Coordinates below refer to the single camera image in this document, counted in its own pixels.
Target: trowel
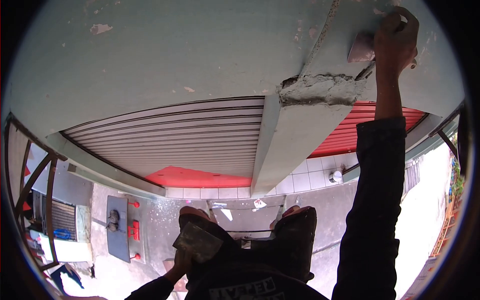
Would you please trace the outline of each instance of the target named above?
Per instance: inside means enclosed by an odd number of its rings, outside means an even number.
[[[359,32],[355,37],[350,53],[348,54],[347,62],[357,61],[374,61],[375,50],[373,50],[373,34],[368,32]],[[409,65],[411,69],[417,66],[417,61],[412,60]]]

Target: pavement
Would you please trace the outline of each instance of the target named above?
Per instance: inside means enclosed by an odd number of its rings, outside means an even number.
[[[429,251],[438,236],[443,220],[442,205],[446,179],[449,178],[445,149],[439,148],[427,154],[420,165],[420,183],[409,192],[402,203],[402,213],[396,227],[400,238],[397,259],[397,297],[400,298],[411,285],[428,258]],[[349,182],[325,189],[289,195],[273,195],[262,198],[267,205],[253,211],[255,199],[215,200],[226,203],[232,215],[230,221],[219,209],[214,210],[218,223],[225,230],[264,230],[275,219],[278,206],[287,201],[287,207],[295,204],[299,196],[301,206],[313,206],[317,211],[317,228],[312,254],[311,271],[315,278],[309,285],[330,298],[336,283],[340,240],[345,232],[345,218],[351,209],[357,182]],[[185,205],[206,210],[205,200],[178,200],[158,198],[137,199],[142,226],[144,249],[142,260],[125,263],[108,254],[104,222],[106,221],[107,196],[126,197],[125,194],[95,184],[92,197],[91,243],[94,254],[96,278],[80,272],[85,289],[75,284],[65,284],[72,296],[101,296],[109,300],[124,299],[143,284],[163,275],[163,261],[175,255],[172,244],[180,233],[178,213]],[[186,293],[171,295],[170,299],[183,299]]]

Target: hand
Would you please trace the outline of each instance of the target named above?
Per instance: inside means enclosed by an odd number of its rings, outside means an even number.
[[[183,274],[190,272],[192,268],[192,252],[192,249],[177,250],[175,252],[173,269]]]
[[[401,21],[401,15],[407,23]],[[419,21],[403,7],[395,7],[395,12],[382,20],[374,38],[377,73],[398,79],[402,70],[418,54],[418,31]]]
[[[164,277],[166,277],[172,284],[176,284],[177,281],[187,274],[192,268],[192,250],[177,250],[175,252],[175,262],[173,268],[168,271]]]

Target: red roller shutter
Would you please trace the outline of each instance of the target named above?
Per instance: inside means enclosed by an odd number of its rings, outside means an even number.
[[[403,108],[403,116],[407,119],[407,130],[417,124],[424,115],[423,111]],[[374,117],[375,102],[355,102],[352,111],[308,158],[355,152],[357,150],[357,124],[372,121]]]

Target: paint can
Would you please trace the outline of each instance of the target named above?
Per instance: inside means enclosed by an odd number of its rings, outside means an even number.
[[[330,180],[331,183],[339,182],[342,178],[342,172],[340,171],[335,171],[328,176],[328,180]]]

